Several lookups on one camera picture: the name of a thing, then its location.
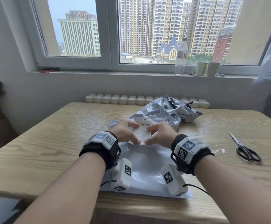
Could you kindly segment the clear plastic bag with label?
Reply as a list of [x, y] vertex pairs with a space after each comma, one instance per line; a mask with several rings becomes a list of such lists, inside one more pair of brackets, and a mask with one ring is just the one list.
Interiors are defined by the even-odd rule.
[[145, 117], [129, 118], [133, 122], [139, 123], [140, 127], [130, 128], [134, 135], [141, 141], [141, 145], [145, 145], [145, 141], [156, 134], [157, 131], [147, 131], [147, 127], [154, 125], [160, 121], [156, 115], [150, 115]]

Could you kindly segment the crumpled grey mailer bag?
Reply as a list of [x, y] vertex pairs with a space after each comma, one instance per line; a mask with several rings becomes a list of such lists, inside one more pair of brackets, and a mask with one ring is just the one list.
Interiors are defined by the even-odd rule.
[[202, 114], [202, 112], [193, 109], [190, 102], [184, 103], [165, 95], [145, 105], [130, 119], [149, 120], [152, 123], [164, 121], [169, 123], [174, 130], [177, 130], [182, 121], [193, 122]]

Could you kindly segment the white plastic mailer bag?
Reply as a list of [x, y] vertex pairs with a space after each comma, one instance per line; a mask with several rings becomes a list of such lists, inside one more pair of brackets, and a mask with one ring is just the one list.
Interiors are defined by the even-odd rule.
[[149, 196], [192, 198], [192, 192], [182, 196], [174, 197], [168, 191], [161, 174], [161, 168], [166, 164], [175, 165], [170, 158], [171, 151], [159, 145], [134, 145], [129, 142], [119, 143], [122, 150], [119, 160], [128, 159], [132, 163], [130, 188], [118, 192], [111, 188], [112, 171], [108, 170], [104, 177], [100, 191], [112, 191], [117, 193], [141, 194]]

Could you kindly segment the black right wrist band with marker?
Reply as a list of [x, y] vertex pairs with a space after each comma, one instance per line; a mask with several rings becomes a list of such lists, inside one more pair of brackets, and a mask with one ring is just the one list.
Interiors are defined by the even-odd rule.
[[178, 171], [195, 176], [197, 163], [208, 155], [214, 156], [209, 146], [193, 136], [179, 134], [171, 145], [170, 158]]

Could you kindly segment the white window frame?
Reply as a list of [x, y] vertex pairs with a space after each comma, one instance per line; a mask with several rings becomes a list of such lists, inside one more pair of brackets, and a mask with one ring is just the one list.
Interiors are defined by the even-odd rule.
[[198, 62], [217, 73], [257, 75], [271, 52], [271, 0], [0, 0], [19, 16], [29, 71], [184, 74]]

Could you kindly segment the black handled scissors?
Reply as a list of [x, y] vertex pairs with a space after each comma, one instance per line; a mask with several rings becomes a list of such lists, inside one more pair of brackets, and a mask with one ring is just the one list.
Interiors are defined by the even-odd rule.
[[256, 162], [256, 163], [262, 162], [262, 158], [257, 152], [244, 146], [231, 132], [228, 132], [228, 133], [230, 134], [231, 138], [237, 145], [236, 153], [238, 156], [240, 156], [241, 158], [249, 162]]

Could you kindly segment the person's right forearm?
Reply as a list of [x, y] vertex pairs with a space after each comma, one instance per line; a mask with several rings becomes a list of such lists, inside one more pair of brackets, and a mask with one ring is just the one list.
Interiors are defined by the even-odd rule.
[[202, 158], [195, 176], [230, 224], [271, 224], [271, 190], [216, 157]]

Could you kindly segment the black left wrist band with marker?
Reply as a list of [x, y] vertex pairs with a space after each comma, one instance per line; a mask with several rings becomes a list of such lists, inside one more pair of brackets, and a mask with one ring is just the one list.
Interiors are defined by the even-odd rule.
[[118, 165], [122, 150], [114, 133], [100, 131], [87, 140], [79, 153], [79, 157], [88, 152], [100, 155], [105, 162], [105, 170], [109, 170]]

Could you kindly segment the white radiator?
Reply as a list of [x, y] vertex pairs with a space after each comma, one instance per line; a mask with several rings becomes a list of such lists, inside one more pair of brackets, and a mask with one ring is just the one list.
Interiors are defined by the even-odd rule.
[[[118, 94], [94, 94], [91, 93], [84, 98], [86, 103], [97, 103], [97, 104], [114, 104], [114, 105], [137, 105], [145, 106], [150, 102], [160, 98], [159, 96], [136, 96], [136, 95], [118, 95]], [[193, 109], [202, 108], [209, 109], [210, 103], [204, 98], [178, 98], [174, 97], [175, 100], [189, 104]]]

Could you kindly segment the white paper cup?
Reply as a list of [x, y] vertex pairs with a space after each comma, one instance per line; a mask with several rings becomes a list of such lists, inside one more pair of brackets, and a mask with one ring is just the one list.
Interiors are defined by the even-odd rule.
[[214, 77], [218, 71], [220, 62], [211, 61], [208, 62], [207, 76]]
[[204, 76], [206, 72], [206, 68], [208, 66], [207, 62], [198, 62], [196, 64], [196, 76]]

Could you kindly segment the clear plastic water bottle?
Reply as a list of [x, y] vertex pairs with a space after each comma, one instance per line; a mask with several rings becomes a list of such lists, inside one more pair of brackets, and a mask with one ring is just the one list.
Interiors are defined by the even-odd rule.
[[175, 60], [175, 75], [183, 75], [185, 64], [186, 64], [186, 56], [188, 54], [188, 45], [187, 45], [187, 38], [182, 38], [182, 41], [177, 49], [177, 55]]

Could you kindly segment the black wrist band with marker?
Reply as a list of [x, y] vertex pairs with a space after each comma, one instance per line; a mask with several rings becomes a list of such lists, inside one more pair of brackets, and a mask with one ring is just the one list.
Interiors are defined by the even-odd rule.
[[114, 133], [100, 131], [87, 140], [79, 153], [79, 157], [88, 152], [100, 155], [105, 162], [105, 170], [109, 170], [118, 165], [122, 150]]
[[193, 136], [179, 134], [171, 145], [170, 158], [178, 171], [195, 176], [197, 163], [208, 155], [214, 156], [209, 146]]

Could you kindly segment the person's left forearm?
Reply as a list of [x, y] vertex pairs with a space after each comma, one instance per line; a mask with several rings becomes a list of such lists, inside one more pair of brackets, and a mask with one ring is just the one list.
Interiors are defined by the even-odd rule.
[[83, 154], [14, 224], [90, 224], [104, 172], [100, 155]]

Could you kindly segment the patterned white cloth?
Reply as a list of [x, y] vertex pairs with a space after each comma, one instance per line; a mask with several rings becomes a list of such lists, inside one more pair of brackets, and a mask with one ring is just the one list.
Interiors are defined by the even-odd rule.
[[0, 224], [13, 224], [21, 214], [21, 200], [0, 197]]

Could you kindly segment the person's right hand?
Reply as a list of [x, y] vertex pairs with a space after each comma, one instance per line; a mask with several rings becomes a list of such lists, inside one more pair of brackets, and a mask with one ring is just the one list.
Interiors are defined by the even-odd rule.
[[153, 137], [159, 138], [158, 145], [171, 149], [172, 143], [178, 133], [167, 122], [160, 122], [147, 127], [147, 131], [157, 131]]

